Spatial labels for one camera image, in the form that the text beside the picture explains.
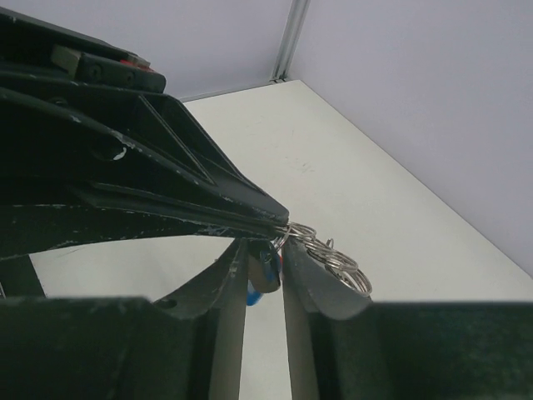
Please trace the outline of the blue key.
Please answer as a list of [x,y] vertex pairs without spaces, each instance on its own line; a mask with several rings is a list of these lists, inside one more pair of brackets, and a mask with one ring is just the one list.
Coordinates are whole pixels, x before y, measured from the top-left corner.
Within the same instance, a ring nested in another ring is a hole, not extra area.
[[282,260],[274,245],[268,241],[248,243],[247,306],[256,305],[265,294],[281,287]]

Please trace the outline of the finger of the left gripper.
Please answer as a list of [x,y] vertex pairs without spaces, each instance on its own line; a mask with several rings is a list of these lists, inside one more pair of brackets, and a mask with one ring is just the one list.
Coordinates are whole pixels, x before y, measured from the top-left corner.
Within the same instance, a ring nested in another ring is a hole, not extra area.
[[282,224],[278,201],[212,163],[1,160],[2,260],[139,238],[272,239]]

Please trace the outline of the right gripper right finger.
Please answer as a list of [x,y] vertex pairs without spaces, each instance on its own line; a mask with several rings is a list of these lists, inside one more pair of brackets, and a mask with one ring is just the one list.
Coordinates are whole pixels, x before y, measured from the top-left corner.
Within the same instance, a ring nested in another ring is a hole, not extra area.
[[528,302],[374,302],[282,251],[295,399],[529,399]]

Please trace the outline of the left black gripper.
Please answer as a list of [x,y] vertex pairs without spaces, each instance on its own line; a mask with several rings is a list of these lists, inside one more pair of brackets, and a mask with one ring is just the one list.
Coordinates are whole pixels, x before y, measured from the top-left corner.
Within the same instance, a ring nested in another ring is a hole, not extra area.
[[162,95],[166,78],[134,52],[2,10],[1,85],[6,178],[79,183],[258,225],[287,222],[286,208],[182,103]]

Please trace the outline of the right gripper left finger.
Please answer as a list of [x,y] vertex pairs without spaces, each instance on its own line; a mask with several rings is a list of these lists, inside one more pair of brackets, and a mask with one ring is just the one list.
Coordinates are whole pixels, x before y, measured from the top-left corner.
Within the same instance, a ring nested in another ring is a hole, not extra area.
[[248,255],[233,241],[156,302],[3,299],[2,398],[238,398]]

